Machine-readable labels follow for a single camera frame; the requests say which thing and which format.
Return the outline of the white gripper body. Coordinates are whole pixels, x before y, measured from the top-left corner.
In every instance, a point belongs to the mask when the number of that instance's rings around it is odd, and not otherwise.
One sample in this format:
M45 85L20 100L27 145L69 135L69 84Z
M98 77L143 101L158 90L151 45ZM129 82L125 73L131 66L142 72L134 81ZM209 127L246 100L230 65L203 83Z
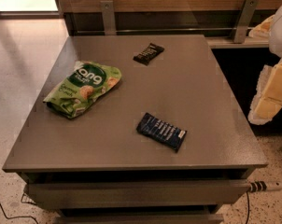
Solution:
M269 50L282 58L282 6L275 13L271 23Z

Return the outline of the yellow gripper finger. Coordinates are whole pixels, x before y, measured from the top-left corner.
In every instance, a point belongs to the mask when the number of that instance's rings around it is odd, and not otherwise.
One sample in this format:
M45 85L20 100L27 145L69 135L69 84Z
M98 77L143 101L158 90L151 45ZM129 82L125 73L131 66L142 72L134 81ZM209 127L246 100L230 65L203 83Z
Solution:
M262 23L254 27L248 34L252 38L268 38L274 16L270 16Z
M282 108L282 59L274 66L262 68L256 91L247 118L252 124L263 125Z

